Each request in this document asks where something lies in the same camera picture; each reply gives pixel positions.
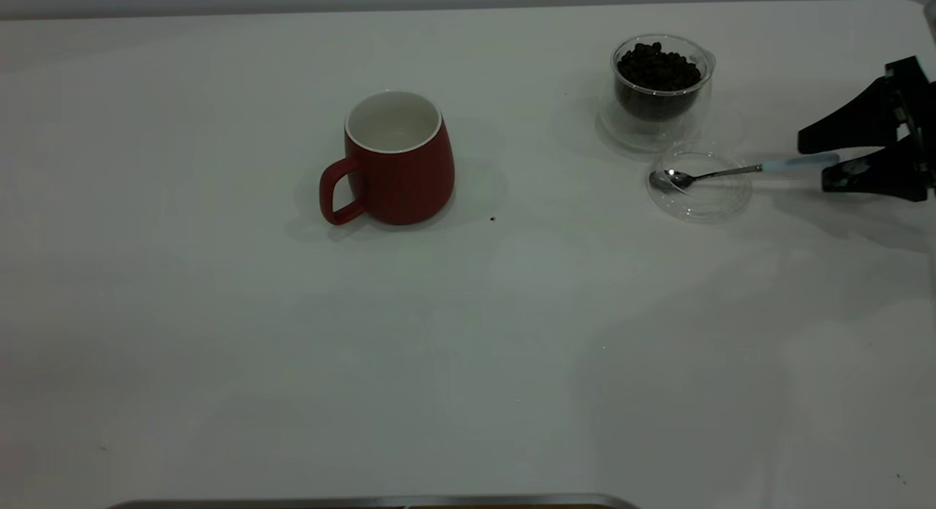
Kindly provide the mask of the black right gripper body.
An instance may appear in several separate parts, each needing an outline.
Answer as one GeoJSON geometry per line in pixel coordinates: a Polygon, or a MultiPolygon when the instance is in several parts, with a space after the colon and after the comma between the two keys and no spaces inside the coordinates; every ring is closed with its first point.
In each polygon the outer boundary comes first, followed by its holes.
{"type": "Polygon", "coordinates": [[[915,56],[886,64],[885,82],[898,125],[907,130],[887,148],[895,167],[895,197],[926,201],[935,180],[934,83],[915,56]]]}

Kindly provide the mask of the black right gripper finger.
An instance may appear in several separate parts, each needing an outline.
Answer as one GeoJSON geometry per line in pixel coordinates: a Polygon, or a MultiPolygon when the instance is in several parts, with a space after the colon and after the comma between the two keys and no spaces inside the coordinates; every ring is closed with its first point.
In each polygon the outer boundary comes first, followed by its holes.
{"type": "Polygon", "coordinates": [[[880,77],[855,99],[800,129],[798,152],[816,154],[853,147],[886,147],[898,142],[899,120],[880,77]]]}
{"type": "Polygon", "coordinates": [[[929,149],[905,137],[875,153],[826,167],[821,189],[924,202],[929,199],[929,149]]]}

